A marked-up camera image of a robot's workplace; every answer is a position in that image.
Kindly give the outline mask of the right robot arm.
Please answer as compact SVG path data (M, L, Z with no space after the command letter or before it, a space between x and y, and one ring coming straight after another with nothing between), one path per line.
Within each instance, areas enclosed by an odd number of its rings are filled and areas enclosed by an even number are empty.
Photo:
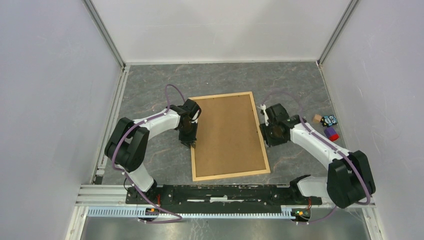
M350 151L317 132L299 115L290 116L280 104L260 106L264 123L259 125L268 147L292 142L315 157L327 170L325 177L303 175L292 181L289 199L302 204L309 197L328 198L345 209L352 204L367 205L376 192L368 157L360 150Z

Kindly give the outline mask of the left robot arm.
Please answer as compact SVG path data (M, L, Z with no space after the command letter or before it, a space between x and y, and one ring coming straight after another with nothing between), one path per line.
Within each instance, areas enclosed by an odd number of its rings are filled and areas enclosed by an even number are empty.
M178 131L178 140L188 148L196 146L201 107L191 99L183 105L170 105L161 112L141 119L123 117L118 120L104 149L114 169L121 171L138 189L145 204L157 198L157 185L144 166L148 141L168 130Z

